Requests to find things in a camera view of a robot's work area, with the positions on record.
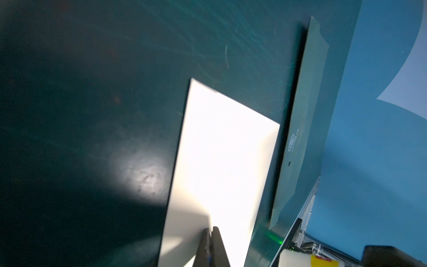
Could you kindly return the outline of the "dark green envelope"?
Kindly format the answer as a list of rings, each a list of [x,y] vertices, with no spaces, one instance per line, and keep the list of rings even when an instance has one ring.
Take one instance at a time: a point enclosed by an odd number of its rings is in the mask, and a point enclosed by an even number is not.
[[[277,225],[281,211],[294,196],[304,162],[329,50],[320,29],[318,20],[310,17],[286,149],[270,217],[270,229]]]

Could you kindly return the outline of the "cream yellow envelope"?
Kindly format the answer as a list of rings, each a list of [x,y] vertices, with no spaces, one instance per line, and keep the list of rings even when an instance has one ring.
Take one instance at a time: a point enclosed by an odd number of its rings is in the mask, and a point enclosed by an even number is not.
[[[202,232],[218,227],[228,260],[248,254],[280,125],[192,79],[159,266],[190,267]]]

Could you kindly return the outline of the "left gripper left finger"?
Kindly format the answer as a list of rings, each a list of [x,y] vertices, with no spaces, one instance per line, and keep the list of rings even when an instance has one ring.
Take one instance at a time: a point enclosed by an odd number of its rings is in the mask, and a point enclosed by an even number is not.
[[[193,267],[211,267],[210,237],[210,229],[204,229],[195,254]]]

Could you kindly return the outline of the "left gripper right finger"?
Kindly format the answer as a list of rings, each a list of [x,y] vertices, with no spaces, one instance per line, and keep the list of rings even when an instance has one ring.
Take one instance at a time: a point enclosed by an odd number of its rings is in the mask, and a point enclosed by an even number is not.
[[[211,232],[211,266],[231,267],[218,227]]]

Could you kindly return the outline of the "yellow glue stick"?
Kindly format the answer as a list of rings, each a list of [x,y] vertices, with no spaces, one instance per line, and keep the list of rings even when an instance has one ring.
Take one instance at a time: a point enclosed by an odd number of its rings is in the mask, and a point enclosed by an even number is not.
[[[311,256],[311,267],[340,267],[340,263],[336,260],[323,258],[320,256]]]

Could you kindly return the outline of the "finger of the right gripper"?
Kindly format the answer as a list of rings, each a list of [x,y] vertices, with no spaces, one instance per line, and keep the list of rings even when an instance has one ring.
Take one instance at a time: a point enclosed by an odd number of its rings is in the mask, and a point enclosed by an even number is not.
[[[427,267],[425,263],[391,246],[367,245],[361,264],[363,267]]]

